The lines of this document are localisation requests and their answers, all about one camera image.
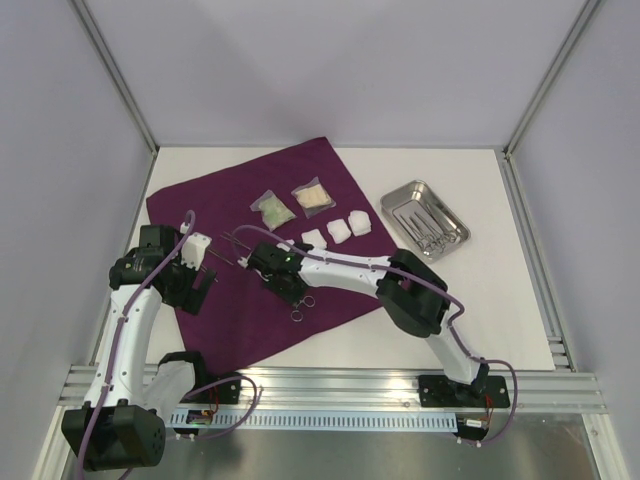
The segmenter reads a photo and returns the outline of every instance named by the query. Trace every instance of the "vented metal strip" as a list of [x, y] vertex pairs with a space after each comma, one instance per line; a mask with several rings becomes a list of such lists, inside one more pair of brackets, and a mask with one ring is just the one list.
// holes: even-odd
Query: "vented metal strip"
[[[166, 424], [171, 428], [228, 428], [244, 410], [223, 408], [210, 425], [188, 423], [189, 409], [177, 408]], [[453, 413], [318, 412], [256, 410], [240, 428], [253, 430], [324, 430], [349, 432], [457, 432]]]

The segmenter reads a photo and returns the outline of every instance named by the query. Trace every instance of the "metal instrument in tray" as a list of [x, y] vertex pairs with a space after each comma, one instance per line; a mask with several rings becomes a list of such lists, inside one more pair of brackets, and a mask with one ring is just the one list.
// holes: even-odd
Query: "metal instrument in tray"
[[428, 263], [451, 253], [471, 232], [425, 182], [414, 180], [380, 199], [391, 225]]

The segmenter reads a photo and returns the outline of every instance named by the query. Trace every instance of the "white table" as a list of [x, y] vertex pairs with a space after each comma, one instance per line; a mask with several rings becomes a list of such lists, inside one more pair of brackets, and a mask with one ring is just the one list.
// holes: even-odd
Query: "white table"
[[[162, 148], [147, 196], [163, 187], [275, 150]], [[486, 358], [508, 360], [519, 370], [553, 370], [540, 311], [494, 152], [398, 148], [339, 148], [337, 152], [378, 213], [382, 195], [410, 180], [421, 179], [471, 230], [467, 243], [432, 265], [448, 283], [450, 293], [467, 307], [458, 328], [469, 347]], [[138, 242], [138, 227], [147, 223], [149, 217], [143, 207], [133, 246]], [[406, 247], [386, 220], [383, 219], [383, 223], [398, 246]], [[157, 363], [165, 353], [183, 349], [175, 313], [163, 305], [153, 326], [147, 362]], [[441, 368], [425, 342], [400, 331], [383, 309], [317, 334], [256, 365]]]

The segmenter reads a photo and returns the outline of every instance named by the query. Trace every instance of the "black mounting plate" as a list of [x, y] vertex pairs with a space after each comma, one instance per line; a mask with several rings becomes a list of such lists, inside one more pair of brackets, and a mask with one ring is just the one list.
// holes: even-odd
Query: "black mounting plate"
[[511, 406], [509, 390], [504, 377], [499, 375], [487, 377], [484, 390], [479, 398], [471, 395], [456, 395], [455, 386], [459, 385], [451, 382], [444, 375], [418, 376], [420, 405], [424, 408], [486, 408], [485, 395], [489, 395], [494, 408], [509, 408]]

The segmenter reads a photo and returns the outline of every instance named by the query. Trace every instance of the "gray floor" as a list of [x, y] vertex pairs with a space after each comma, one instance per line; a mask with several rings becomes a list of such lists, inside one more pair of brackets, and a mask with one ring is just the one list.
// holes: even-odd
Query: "gray floor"
[[481, 449], [416, 433], [240, 430], [210, 442], [172, 441], [159, 466], [129, 479], [597, 480], [594, 471], [579, 416], [518, 415], [507, 437]]

